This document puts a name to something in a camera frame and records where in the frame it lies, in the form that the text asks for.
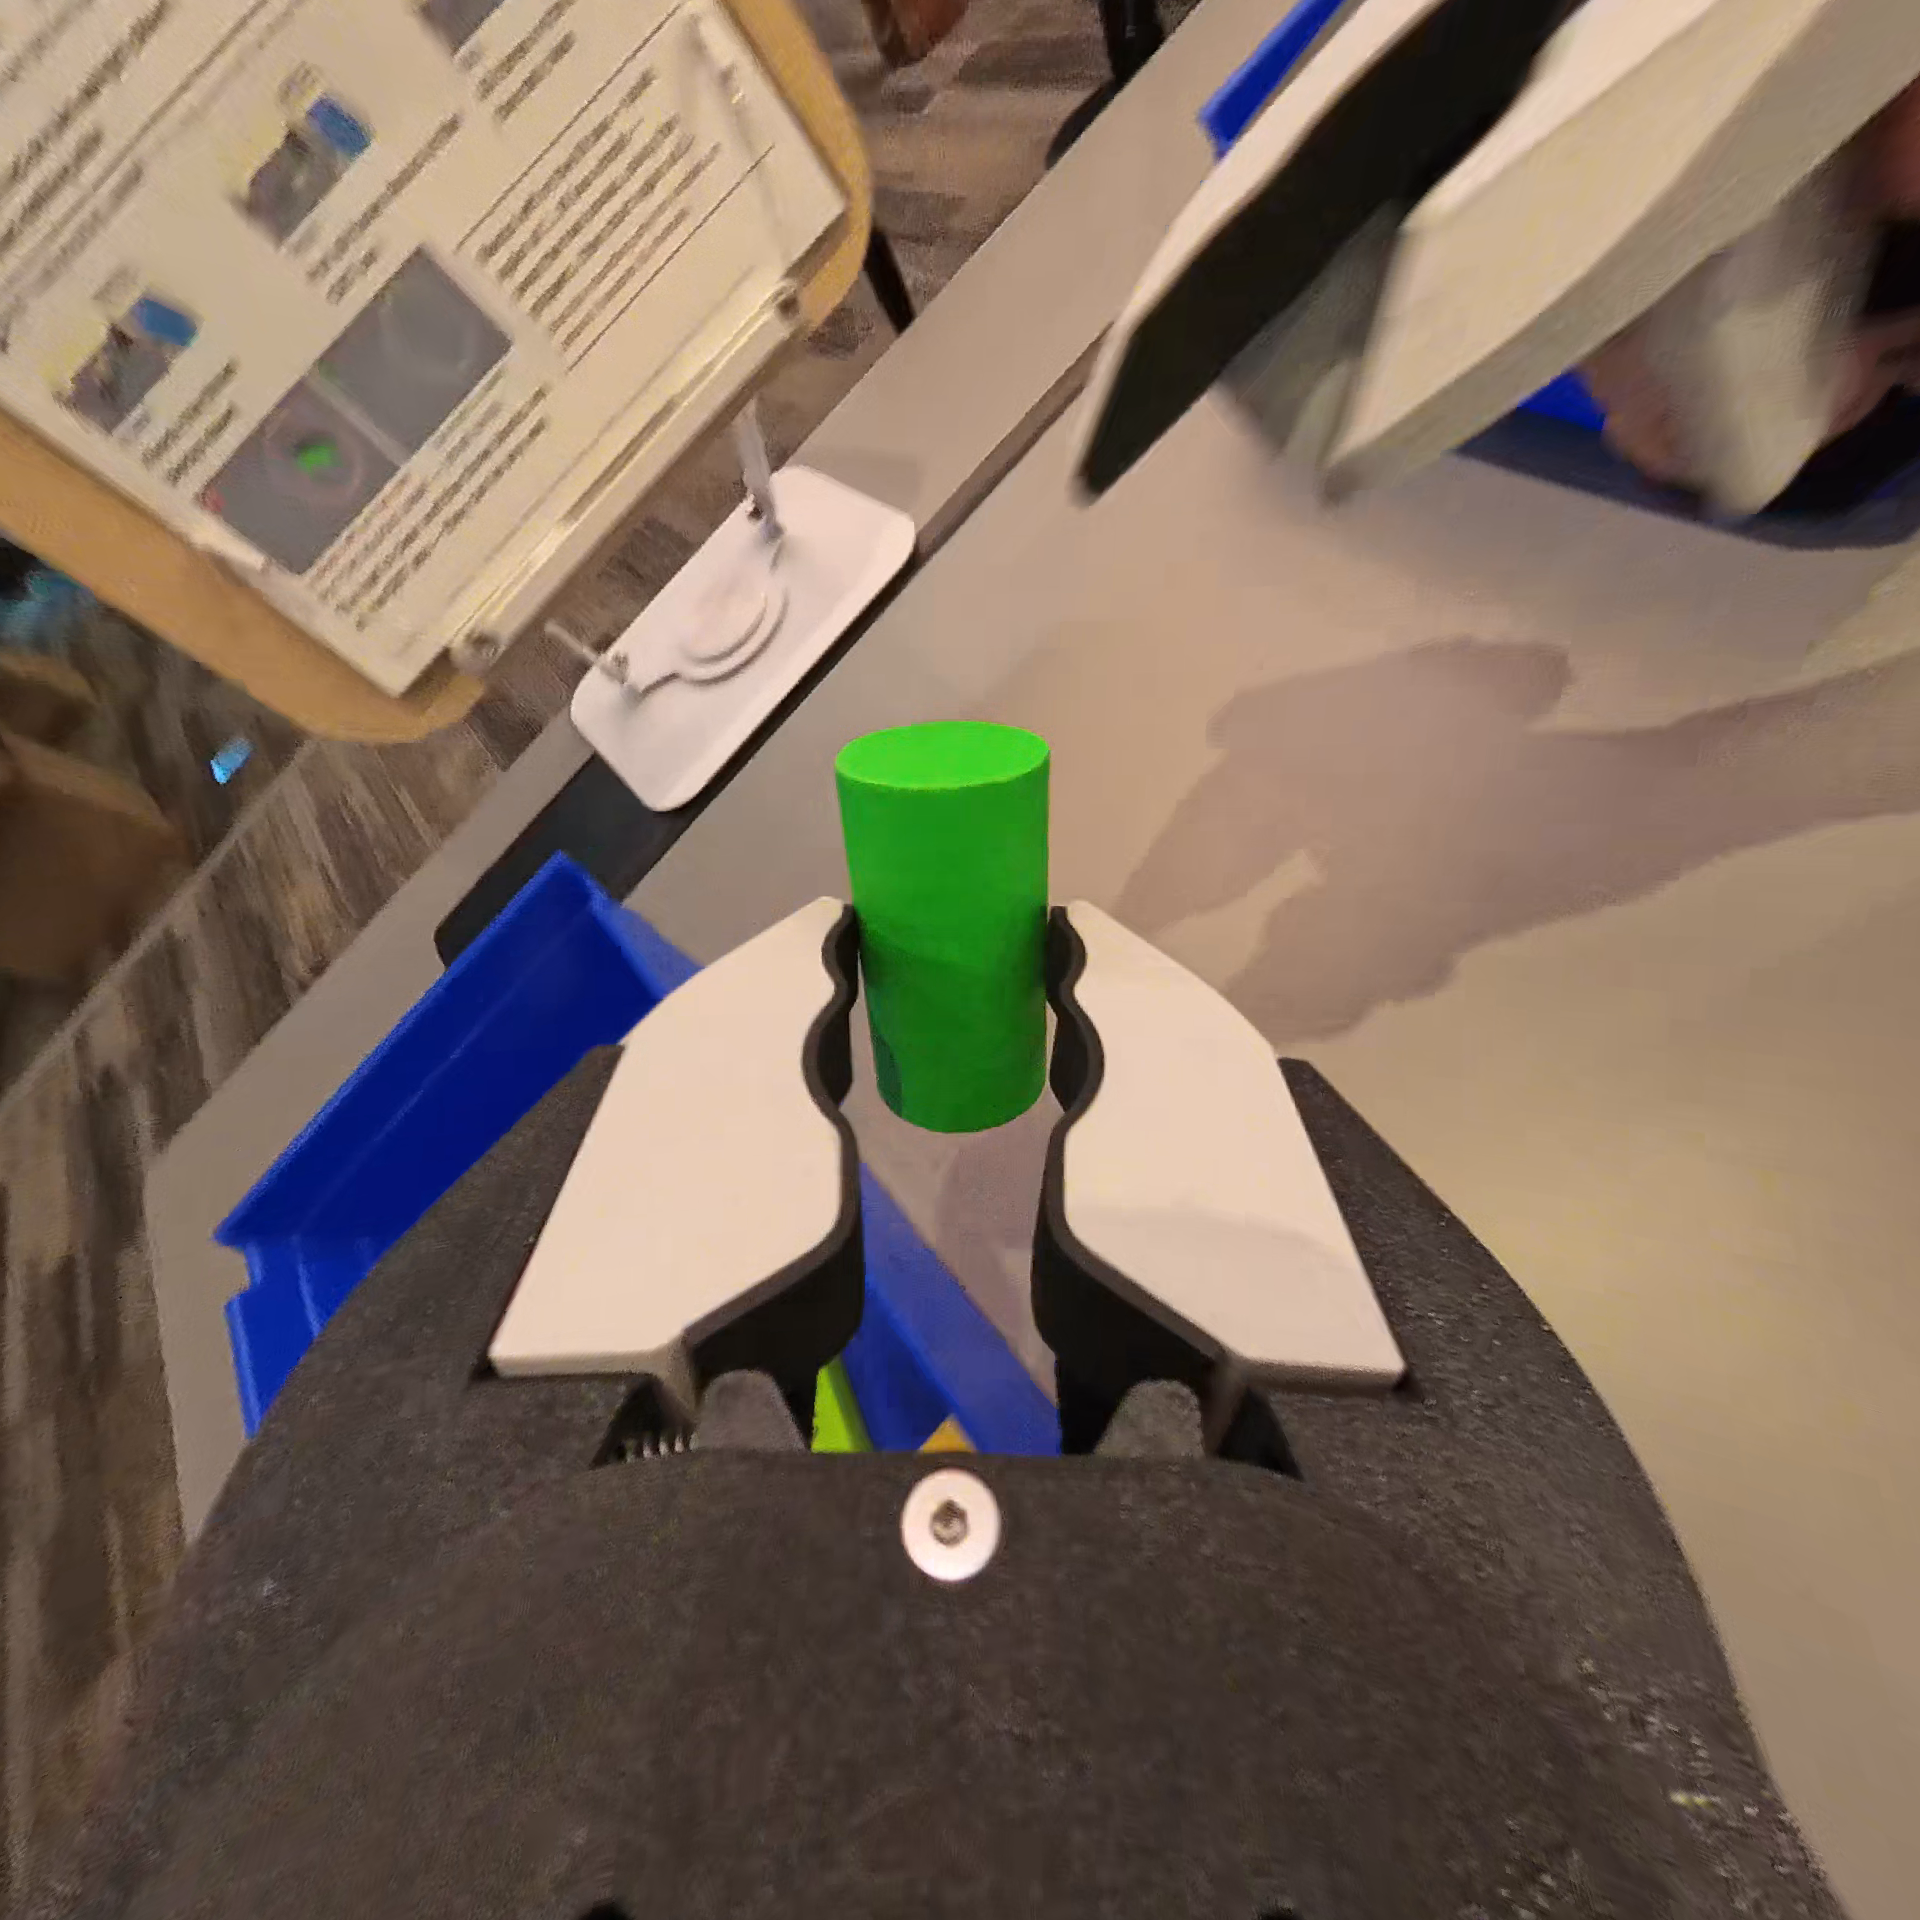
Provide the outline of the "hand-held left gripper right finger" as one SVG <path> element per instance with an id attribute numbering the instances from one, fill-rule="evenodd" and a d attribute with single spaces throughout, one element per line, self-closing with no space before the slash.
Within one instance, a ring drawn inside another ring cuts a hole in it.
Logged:
<path id="1" fill-rule="evenodd" d="M 1399 1340 L 1262 1032 L 1096 901 L 1050 912 L 1041 1334 L 1101 1393 L 1390 1393 Z"/>

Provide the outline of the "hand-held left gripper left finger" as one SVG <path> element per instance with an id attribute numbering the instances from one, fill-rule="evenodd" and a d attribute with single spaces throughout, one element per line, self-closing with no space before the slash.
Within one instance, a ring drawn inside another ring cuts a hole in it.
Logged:
<path id="1" fill-rule="evenodd" d="M 812 1389 L 866 1321 L 851 901 L 693 970 L 620 1046 L 520 1287 L 500 1380 L 766 1374 Z"/>

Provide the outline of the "green cylinder block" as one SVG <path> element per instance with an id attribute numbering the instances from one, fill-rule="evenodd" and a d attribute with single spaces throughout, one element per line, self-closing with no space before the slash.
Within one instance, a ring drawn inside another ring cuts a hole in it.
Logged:
<path id="1" fill-rule="evenodd" d="M 1050 743 L 910 723 L 849 739 L 829 779 L 886 1110 L 1018 1123 L 1047 1091 Z"/>

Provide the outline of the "person's right hand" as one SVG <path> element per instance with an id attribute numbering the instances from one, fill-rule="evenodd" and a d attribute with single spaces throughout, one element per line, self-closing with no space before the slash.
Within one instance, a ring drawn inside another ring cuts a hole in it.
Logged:
<path id="1" fill-rule="evenodd" d="M 1872 406 L 1912 387 L 1912 308 L 1912 213 L 1837 155 L 1577 379 L 1637 474 L 1755 520 Z"/>

